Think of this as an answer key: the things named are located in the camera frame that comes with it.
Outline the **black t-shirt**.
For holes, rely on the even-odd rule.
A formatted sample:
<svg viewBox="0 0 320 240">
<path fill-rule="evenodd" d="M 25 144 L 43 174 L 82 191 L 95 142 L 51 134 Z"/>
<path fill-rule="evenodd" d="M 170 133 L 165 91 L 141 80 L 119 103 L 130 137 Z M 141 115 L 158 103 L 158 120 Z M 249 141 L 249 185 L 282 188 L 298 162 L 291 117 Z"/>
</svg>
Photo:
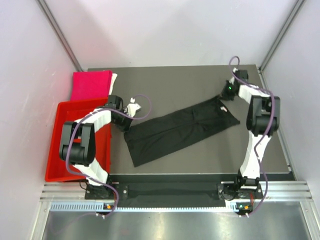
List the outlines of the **black t-shirt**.
<svg viewBox="0 0 320 240">
<path fill-rule="evenodd" d="M 139 167 L 239 124 L 215 96 L 133 125 L 124 133 L 124 140 L 134 167 Z"/>
</svg>

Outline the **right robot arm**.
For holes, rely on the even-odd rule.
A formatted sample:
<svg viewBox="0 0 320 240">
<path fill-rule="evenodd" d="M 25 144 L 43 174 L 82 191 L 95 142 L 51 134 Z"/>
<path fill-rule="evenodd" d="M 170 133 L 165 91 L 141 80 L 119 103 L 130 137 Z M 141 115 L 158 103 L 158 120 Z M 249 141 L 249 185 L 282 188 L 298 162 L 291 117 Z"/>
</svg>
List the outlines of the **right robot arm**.
<svg viewBox="0 0 320 240">
<path fill-rule="evenodd" d="M 249 104 L 246 118 L 248 145 L 244 161 L 239 168 L 234 194 L 245 198 L 250 193 L 260 192 L 260 171 L 265 150 L 273 134 L 280 126 L 281 99 L 265 89 L 249 84 L 246 70 L 234 68 L 232 78 L 222 90 L 223 100 L 232 101 L 236 96 Z"/>
</svg>

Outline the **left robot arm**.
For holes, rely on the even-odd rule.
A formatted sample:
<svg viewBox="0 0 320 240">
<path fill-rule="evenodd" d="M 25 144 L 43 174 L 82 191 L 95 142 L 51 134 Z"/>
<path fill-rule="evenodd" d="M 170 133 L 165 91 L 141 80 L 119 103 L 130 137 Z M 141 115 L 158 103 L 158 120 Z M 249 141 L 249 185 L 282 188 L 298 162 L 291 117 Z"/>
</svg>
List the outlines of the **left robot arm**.
<svg viewBox="0 0 320 240">
<path fill-rule="evenodd" d="M 96 133 L 108 124 L 127 131 L 141 108 L 133 97 L 127 106 L 123 106 L 121 97 L 110 95 L 104 105 L 96 107 L 83 118 L 66 121 L 62 126 L 60 159 L 79 170 L 102 198 L 109 198 L 114 187 L 108 183 L 109 174 L 96 158 Z"/>
</svg>

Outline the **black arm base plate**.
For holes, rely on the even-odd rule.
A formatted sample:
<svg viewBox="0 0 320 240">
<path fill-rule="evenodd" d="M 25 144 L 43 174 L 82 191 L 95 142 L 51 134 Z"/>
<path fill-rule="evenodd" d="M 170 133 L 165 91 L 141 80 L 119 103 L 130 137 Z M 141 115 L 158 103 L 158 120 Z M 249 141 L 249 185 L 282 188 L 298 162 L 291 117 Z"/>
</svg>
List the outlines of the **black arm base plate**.
<svg viewBox="0 0 320 240">
<path fill-rule="evenodd" d="M 225 200 L 261 199 L 262 189 L 236 189 L 236 174 L 112 174 L 123 208 L 221 207 Z"/>
</svg>

